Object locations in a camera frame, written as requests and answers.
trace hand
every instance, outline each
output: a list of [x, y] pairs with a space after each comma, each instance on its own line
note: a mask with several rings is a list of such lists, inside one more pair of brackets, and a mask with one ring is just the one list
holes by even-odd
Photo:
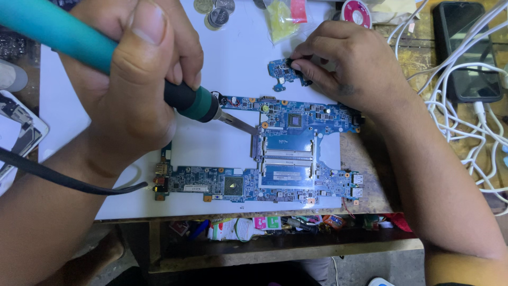
[[125, 158], [123, 170], [171, 141], [176, 127], [173, 108], [163, 100], [164, 79], [199, 87], [199, 36], [178, 0], [85, 0], [71, 13], [119, 41], [109, 77], [60, 57], [92, 119], [91, 143], [102, 154]]
[[[335, 71], [315, 65], [308, 56], [331, 61]], [[382, 116], [415, 96], [386, 39], [378, 32], [346, 21], [325, 21], [295, 48], [291, 67], [301, 71], [330, 98]]]

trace smartphone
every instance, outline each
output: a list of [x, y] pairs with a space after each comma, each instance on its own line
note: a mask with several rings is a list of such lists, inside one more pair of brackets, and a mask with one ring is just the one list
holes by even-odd
[[[462, 43], [467, 31], [484, 14], [477, 2], [441, 2], [432, 11], [437, 63], [444, 62]], [[480, 31], [488, 31], [485, 26]], [[481, 62], [495, 66], [492, 42], [485, 37], [463, 53], [454, 65]], [[479, 66], [454, 70], [448, 77], [447, 98], [453, 103], [494, 102], [503, 97], [499, 73]]]

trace blue circuit board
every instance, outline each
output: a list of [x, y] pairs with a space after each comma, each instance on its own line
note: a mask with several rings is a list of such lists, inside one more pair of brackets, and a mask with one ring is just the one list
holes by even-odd
[[304, 80], [301, 72], [291, 68], [291, 59], [282, 59], [271, 61], [268, 64], [268, 72], [270, 75], [277, 79], [278, 83], [273, 87], [276, 92], [285, 91], [284, 83], [293, 82], [295, 79], [300, 79], [303, 87], [312, 84], [311, 80]]
[[321, 196], [340, 196], [357, 204], [363, 192], [363, 175], [335, 170], [320, 161], [320, 143], [333, 132], [360, 132], [359, 111], [342, 104], [313, 104], [277, 100], [226, 97], [214, 92], [223, 109], [260, 112], [259, 133], [252, 137], [250, 157], [256, 169], [178, 166], [172, 171], [167, 156], [171, 144], [162, 149], [157, 165], [155, 199], [163, 201], [171, 192], [202, 193], [205, 202], [270, 201], [319, 204]]

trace forearm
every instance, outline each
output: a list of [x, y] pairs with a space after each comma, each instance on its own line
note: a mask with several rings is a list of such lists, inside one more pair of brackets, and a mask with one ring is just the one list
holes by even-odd
[[450, 252], [506, 258], [496, 220], [471, 176], [411, 92], [374, 121], [383, 133], [409, 225]]
[[[89, 135], [85, 130], [44, 165], [111, 188], [128, 162], [102, 151]], [[32, 175], [17, 181], [0, 197], [0, 230], [8, 230], [0, 232], [0, 284], [34, 284], [60, 268], [76, 251], [105, 198]]]

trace red wire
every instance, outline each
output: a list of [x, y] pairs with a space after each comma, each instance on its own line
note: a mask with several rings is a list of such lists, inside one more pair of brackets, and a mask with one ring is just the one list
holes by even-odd
[[342, 204], [344, 205], [344, 207], [346, 208], [346, 211], [347, 213], [352, 217], [352, 218], [355, 218], [355, 215], [352, 214], [348, 209], [347, 209], [347, 206], [346, 206], [346, 201], [344, 199], [344, 197], [342, 197]]
[[237, 107], [238, 105], [240, 105], [240, 101], [239, 101], [238, 99], [236, 100], [236, 102], [237, 102], [237, 104], [236, 104], [236, 105], [234, 105], [234, 104], [233, 104], [233, 102], [232, 102], [231, 100], [229, 100], [229, 99], [228, 99], [228, 101], [229, 101], [229, 103], [230, 103], [232, 106], [234, 106], [234, 107]]

